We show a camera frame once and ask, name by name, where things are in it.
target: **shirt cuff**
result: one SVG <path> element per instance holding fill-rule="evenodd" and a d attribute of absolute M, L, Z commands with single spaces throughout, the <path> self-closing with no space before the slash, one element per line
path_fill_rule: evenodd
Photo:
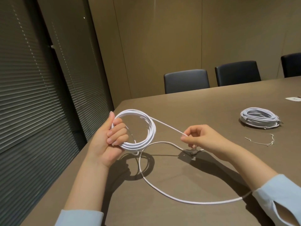
<path fill-rule="evenodd" d="M 93 210 L 62 210 L 55 226 L 100 226 L 103 213 Z"/>
<path fill-rule="evenodd" d="M 301 225 L 301 188 L 284 175 L 270 179 L 255 190 L 253 196 L 275 225 L 291 226 L 280 218 L 275 202 L 287 208 Z"/>

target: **table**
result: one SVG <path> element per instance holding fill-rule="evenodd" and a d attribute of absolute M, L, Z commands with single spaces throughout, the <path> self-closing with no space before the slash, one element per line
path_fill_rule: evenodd
<path fill-rule="evenodd" d="M 229 140 L 253 152 L 277 172 L 301 186 L 301 102 L 286 97 L 301 96 L 301 76 L 233 86 L 187 91 L 123 101 L 115 114 L 138 109 L 184 131 L 189 125 L 208 124 Z M 239 115 L 248 107 L 260 107 L 277 114 L 283 124 L 270 130 L 245 127 Z M 124 117 L 136 140 L 146 136 L 143 121 Z M 156 123 L 154 141 L 170 141 L 186 148 L 180 134 Z M 244 137 L 264 146 L 251 143 Z M 21 224 L 54 225 L 63 208 L 88 144 L 77 155 L 50 190 Z M 227 162 L 207 152 L 191 158 L 167 144 L 145 150 L 141 166 L 147 179 L 164 192 L 184 200 L 219 201 L 248 191 L 241 177 Z M 171 200 L 151 188 L 137 174 L 137 159 L 126 154 L 110 170 L 103 211 L 105 225 L 273 225 L 253 196 L 223 205 L 189 205 Z"/>

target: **black chair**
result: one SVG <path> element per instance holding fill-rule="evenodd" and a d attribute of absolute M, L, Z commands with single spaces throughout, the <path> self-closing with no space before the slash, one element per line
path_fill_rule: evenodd
<path fill-rule="evenodd" d="M 256 61 L 228 63 L 215 68 L 218 86 L 261 81 Z"/>
<path fill-rule="evenodd" d="M 301 76 L 301 53 L 281 56 L 284 77 Z"/>
<path fill-rule="evenodd" d="M 165 93 L 209 88 L 206 70 L 185 70 L 164 75 Z"/>

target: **person's left hand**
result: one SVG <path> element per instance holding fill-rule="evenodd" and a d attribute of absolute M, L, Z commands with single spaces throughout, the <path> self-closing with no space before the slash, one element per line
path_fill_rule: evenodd
<path fill-rule="evenodd" d="M 129 136 L 126 133 L 126 125 L 122 122 L 122 119 L 115 119 L 114 113 L 110 112 L 106 122 L 93 136 L 87 157 L 110 167 L 124 151 L 119 145 L 128 140 Z"/>

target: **brown wall panel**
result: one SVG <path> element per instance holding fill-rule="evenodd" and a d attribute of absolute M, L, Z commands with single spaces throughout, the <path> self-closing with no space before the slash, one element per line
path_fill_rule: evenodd
<path fill-rule="evenodd" d="M 115 108 L 131 98 L 113 0 L 88 0 Z"/>
<path fill-rule="evenodd" d="M 301 52 L 301 0 L 292 2 L 291 12 L 281 55 Z M 283 78 L 281 61 L 277 77 Z"/>
<path fill-rule="evenodd" d="M 293 0 L 203 0 L 202 68 L 257 61 L 262 80 L 277 77 Z"/>
<path fill-rule="evenodd" d="M 202 0 L 114 0 L 132 98 L 164 94 L 163 75 L 201 68 Z"/>

